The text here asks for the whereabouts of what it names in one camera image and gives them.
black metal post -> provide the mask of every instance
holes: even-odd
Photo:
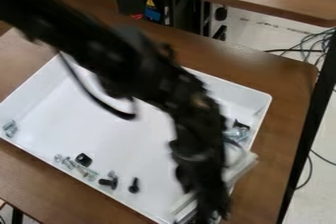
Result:
[[[319,74],[318,80],[312,92],[310,105],[304,124],[304,129],[301,134],[291,175],[280,208],[277,220],[278,224],[282,223],[286,215],[287,209],[292,200],[301,173],[304,169],[311,146],[316,137],[319,125],[322,121],[325,109],[327,108],[335,84],[336,84],[336,31],[334,31],[331,37],[329,50],[325,56],[322,70]]]
[[[24,215],[17,208],[13,207],[12,224],[23,224]]]

wooden table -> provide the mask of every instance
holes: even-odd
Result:
[[[260,163],[234,190],[231,222],[274,223],[308,110],[316,68],[173,28],[96,14],[110,25],[137,25],[151,37],[168,41],[184,66],[272,95],[252,147]],[[12,31],[5,34],[0,39],[0,97],[13,91],[52,55],[48,48],[29,44]],[[148,223],[129,208],[3,140],[0,197],[48,224]]]

white plastic tray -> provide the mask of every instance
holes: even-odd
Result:
[[[77,68],[82,76],[90,76]],[[251,126],[247,148],[261,125],[271,96],[212,76],[192,71],[211,90],[228,118]],[[97,94],[97,88],[88,82]],[[99,94],[124,109],[125,103]],[[171,119],[158,109],[138,101],[139,117],[125,121],[104,111],[77,87],[60,60],[55,57],[0,104],[0,126],[16,120],[19,131],[8,139],[0,137],[40,158],[70,176],[115,198],[158,223],[171,223],[170,209],[183,194],[174,177],[168,141],[174,139]],[[55,154],[75,158],[86,153],[91,169],[106,178],[110,170],[119,176],[116,191],[88,182],[76,171],[54,162]],[[132,179],[140,179],[140,193],[128,191]]]

warning label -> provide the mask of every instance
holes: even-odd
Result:
[[[145,4],[149,7],[152,7],[152,8],[155,7],[155,4],[154,4],[153,0],[147,0],[147,2]]]

robotic arm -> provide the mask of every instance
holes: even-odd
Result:
[[[135,97],[168,113],[177,133],[169,143],[177,178],[186,193],[196,193],[195,223],[209,223],[214,212],[226,216],[224,117],[203,83],[176,63],[168,45],[135,29],[108,28],[57,0],[0,0],[0,20],[29,40],[40,39],[72,55],[97,75],[111,97]],[[100,105],[126,120],[136,116]]]

